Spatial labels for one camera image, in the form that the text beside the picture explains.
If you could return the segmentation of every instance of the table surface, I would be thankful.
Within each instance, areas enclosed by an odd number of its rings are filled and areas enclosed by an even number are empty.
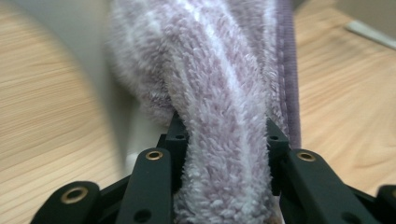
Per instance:
[[[348,184],[396,184],[396,51],[344,29],[333,0],[296,13],[303,148]],[[122,175],[90,83],[56,40],[0,2],[0,223],[28,223],[60,186]]]

